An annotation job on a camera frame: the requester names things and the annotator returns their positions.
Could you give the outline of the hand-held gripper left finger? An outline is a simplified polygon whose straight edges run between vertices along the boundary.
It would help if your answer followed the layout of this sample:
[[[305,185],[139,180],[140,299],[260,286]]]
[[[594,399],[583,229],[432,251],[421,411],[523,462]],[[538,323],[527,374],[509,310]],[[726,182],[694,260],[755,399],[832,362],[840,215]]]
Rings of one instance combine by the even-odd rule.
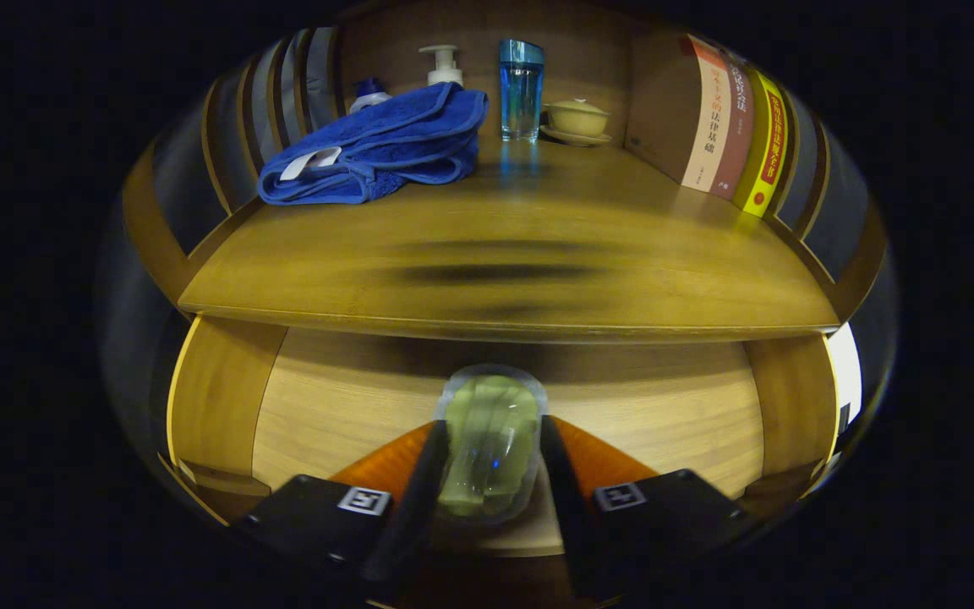
[[[448,456],[447,424],[430,421],[360,459],[351,475],[295,475],[233,520],[233,532],[309,569],[390,584],[428,540]]]

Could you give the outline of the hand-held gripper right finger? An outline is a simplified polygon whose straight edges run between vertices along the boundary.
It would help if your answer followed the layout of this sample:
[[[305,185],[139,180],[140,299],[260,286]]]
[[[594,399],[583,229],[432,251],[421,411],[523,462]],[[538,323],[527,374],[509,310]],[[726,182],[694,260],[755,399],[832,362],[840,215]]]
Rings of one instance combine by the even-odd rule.
[[[554,415],[540,453],[576,593],[633,593],[679,581],[734,551],[758,518],[695,470],[658,474]]]

